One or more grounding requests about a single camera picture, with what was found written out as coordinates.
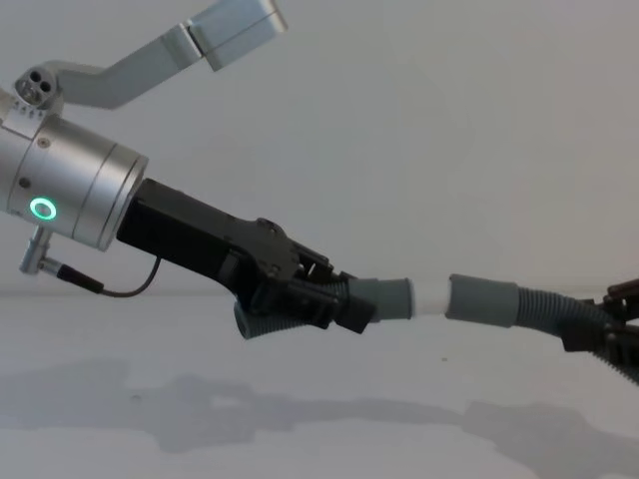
green led ring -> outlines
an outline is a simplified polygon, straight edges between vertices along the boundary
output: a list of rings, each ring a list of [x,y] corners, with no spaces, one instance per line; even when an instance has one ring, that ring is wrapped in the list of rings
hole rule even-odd
[[[48,215],[42,213],[43,208],[46,208],[49,211]],[[51,200],[47,200],[46,198],[34,198],[31,202],[31,213],[38,220],[42,220],[43,222],[51,222],[58,216],[58,210],[56,206],[53,204]]]

metal bracket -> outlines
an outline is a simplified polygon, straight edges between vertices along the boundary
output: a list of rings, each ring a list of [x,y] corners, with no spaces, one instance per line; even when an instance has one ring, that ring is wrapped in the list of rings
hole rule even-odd
[[[30,78],[50,73],[55,80],[45,90],[53,85],[67,103],[115,110],[203,58],[217,72],[286,30],[275,0],[218,0],[112,67],[48,62],[26,72],[16,91],[26,103],[46,108],[47,95]]]

white floor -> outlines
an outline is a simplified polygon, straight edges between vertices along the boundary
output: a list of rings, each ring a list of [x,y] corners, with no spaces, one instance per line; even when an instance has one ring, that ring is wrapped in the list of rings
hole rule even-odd
[[[6,477],[639,478],[639,388],[534,332],[244,342],[227,297],[1,300]]]

robotic arm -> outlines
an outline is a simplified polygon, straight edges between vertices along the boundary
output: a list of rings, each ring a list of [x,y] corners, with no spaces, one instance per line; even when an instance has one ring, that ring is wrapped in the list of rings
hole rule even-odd
[[[115,109],[206,59],[214,71],[285,32],[273,0],[219,0],[116,65],[48,62],[0,90],[0,210],[36,230],[20,269],[50,273],[97,294],[130,297],[167,260],[219,282],[236,298],[246,339],[333,322],[356,333],[371,323],[444,313],[451,319],[520,326],[590,351],[639,385],[639,282],[609,288],[600,304],[453,275],[441,291],[408,279],[358,279],[290,239],[268,220],[247,222],[151,179],[148,160],[62,118],[66,103]],[[52,235],[104,251],[117,239],[154,255],[149,280],[129,293],[49,256]]]

